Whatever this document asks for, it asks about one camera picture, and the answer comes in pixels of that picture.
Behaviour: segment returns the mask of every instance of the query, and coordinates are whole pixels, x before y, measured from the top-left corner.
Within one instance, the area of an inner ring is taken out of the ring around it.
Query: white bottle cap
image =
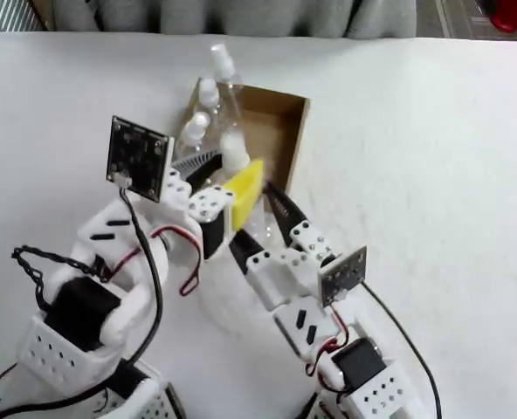
[[[236,175],[249,166],[251,157],[245,148],[245,134],[241,128],[233,127],[226,131],[220,139],[220,148],[222,166],[228,177]]]
[[[220,80],[229,80],[235,75],[235,65],[227,52],[225,44],[215,44],[211,47],[214,58],[214,70]]]
[[[218,105],[220,93],[214,79],[202,79],[198,84],[198,102],[209,109]]]
[[[186,146],[197,147],[203,142],[206,128],[210,124],[210,116],[205,112],[195,113],[181,132],[180,140]]]

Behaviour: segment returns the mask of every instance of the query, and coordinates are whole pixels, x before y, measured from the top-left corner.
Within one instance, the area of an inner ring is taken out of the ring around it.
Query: red wire
[[[181,288],[179,288],[179,293],[183,296],[183,297],[186,297],[187,295],[189,295],[191,292],[193,292],[195,290],[195,288],[198,286],[199,282],[200,282],[200,279],[198,277],[198,271],[200,269],[200,265],[202,264],[202,259],[203,259],[203,255],[202,255],[202,252],[200,250],[200,245],[198,244],[197,240],[195,239],[195,237],[193,235],[191,235],[188,231],[186,231],[185,229],[182,229],[180,227],[176,227],[175,225],[164,225],[160,228],[158,228],[157,230],[155,230],[153,233],[150,234],[150,237],[152,238],[156,238],[158,237],[160,234],[162,234],[164,231],[173,231],[174,233],[176,233],[177,235],[183,237],[184,239],[186,239],[187,241],[189,241],[189,243],[191,243],[193,245],[193,247],[196,249],[197,253],[198,253],[198,260],[196,262],[196,266],[195,266],[195,269],[192,271],[192,273],[190,274],[189,276],[189,279],[187,279],[185,282],[183,282],[183,284],[181,285]],[[132,259],[133,257],[135,257],[136,255],[138,255],[139,253],[141,252],[141,249],[140,247],[137,247],[135,249],[132,249],[123,259],[121,259],[119,261],[119,263],[114,267],[114,269],[111,271],[111,274],[109,276],[109,280],[111,280],[111,278],[118,272],[122,269],[122,267],[127,264],[127,262]]]
[[[349,341],[349,330],[346,326],[346,323],[342,319],[341,315],[338,313],[338,311],[334,308],[334,306],[331,304],[330,308],[332,309],[334,316],[338,320],[338,323],[340,324],[340,327],[342,331],[344,332],[344,341],[337,345],[338,340],[333,337],[327,340],[325,343],[322,344],[322,346],[319,348],[319,352],[317,353],[317,356],[315,357],[314,363],[309,364],[307,363],[305,365],[305,374],[307,374],[309,377],[312,377],[314,374],[314,371],[317,369],[317,365],[319,364],[319,360],[321,359],[321,356],[326,352],[327,354],[331,354],[332,352],[342,349],[348,344]]]

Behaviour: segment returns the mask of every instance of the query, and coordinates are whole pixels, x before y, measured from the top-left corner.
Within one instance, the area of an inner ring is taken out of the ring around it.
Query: yellow sponge
[[[241,170],[224,185],[224,188],[235,195],[231,212],[231,227],[234,231],[243,228],[252,207],[262,194],[264,166],[262,160],[253,160],[246,169]]]

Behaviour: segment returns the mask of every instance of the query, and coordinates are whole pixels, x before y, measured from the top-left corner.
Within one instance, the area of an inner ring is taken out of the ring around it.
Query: black circuit board
[[[111,124],[107,179],[131,179],[129,190],[159,202],[167,164],[169,137],[114,116]]]
[[[321,300],[323,306],[335,301],[342,290],[349,291],[365,279],[367,247],[349,255],[337,258],[321,271]]]

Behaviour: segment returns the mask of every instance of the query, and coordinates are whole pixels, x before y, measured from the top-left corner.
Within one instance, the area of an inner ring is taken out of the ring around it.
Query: red object
[[[504,32],[517,30],[517,0],[499,0],[497,10],[492,16],[493,25]]]

